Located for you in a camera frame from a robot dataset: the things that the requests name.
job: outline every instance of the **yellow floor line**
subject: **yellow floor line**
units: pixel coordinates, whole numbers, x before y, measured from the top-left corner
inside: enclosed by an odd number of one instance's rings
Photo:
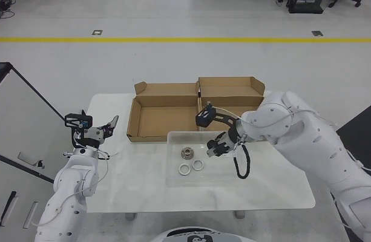
[[[0,42],[80,42],[80,43],[117,43],[117,42],[157,42],[157,43],[371,43],[371,38],[253,38],[253,37],[136,37],[136,38],[55,38],[55,37],[0,37]]]

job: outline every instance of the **cardboard box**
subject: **cardboard box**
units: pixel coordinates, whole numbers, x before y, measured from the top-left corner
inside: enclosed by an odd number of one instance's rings
[[[166,141],[170,131],[198,131],[199,83],[135,84],[127,129],[132,142]]]
[[[254,111],[263,101],[264,84],[254,77],[200,77],[201,108],[207,101],[240,116]],[[205,131],[226,131],[228,126],[213,121]]]

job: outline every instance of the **white ring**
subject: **white ring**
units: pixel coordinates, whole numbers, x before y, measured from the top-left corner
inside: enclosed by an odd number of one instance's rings
[[[200,167],[200,168],[196,168],[195,167],[195,163],[196,162],[200,162],[201,164],[202,164],[202,167]],[[192,167],[193,167],[193,169],[195,170],[195,171],[201,171],[203,168],[204,168],[204,162],[202,162],[201,160],[195,160],[193,163],[192,163]]]
[[[187,171],[187,172],[182,172],[182,171],[181,171],[181,167],[183,167],[183,166],[188,167],[188,171]],[[188,175],[190,172],[191,172],[191,167],[190,167],[187,163],[182,163],[182,164],[179,166],[179,173],[180,173],[181,175]]]

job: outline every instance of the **clear plastic container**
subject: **clear plastic container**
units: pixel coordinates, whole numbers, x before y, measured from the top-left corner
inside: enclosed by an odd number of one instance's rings
[[[239,181],[232,154],[225,154],[220,157],[208,157],[206,154],[208,150],[207,142],[215,139],[220,133],[221,131],[169,132],[166,147],[166,185],[224,186]],[[185,147],[194,150],[194,156],[191,160],[185,160],[181,156],[181,150]],[[195,171],[192,168],[192,163],[195,160],[201,160],[204,163],[204,168],[201,171]],[[242,162],[238,162],[244,173],[246,166],[241,164]],[[191,168],[188,175],[179,173],[179,166],[182,163],[188,164]]]

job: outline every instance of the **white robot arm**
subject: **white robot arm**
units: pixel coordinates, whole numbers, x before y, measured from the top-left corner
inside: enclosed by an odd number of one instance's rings
[[[371,242],[371,176],[315,110],[291,92],[271,93],[258,110],[237,119],[216,113],[219,109],[209,104],[196,117],[198,126],[208,126],[212,120],[230,126],[208,142],[209,156],[227,153],[240,141],[268,140],[293,165],[325,182],[350,228]]]
[[[64,153],[69,160],[56,175],[53,183],[55,194],[48,201],[39,224],[34,224],[38,227],[35,242],[76,241],[87,213],[85,198],[94,195],[97,184],[107,174],[99,180],[99,154],[106,162],[109,157],[98,147],[105,138],[112,136],[117,121],[118,116],[105,126],[91,127],[92,117],[84,112],[66,116],[66,126],[72,129],[76,149],[73,153]],[[73,166],[88,166],[88,169]]]

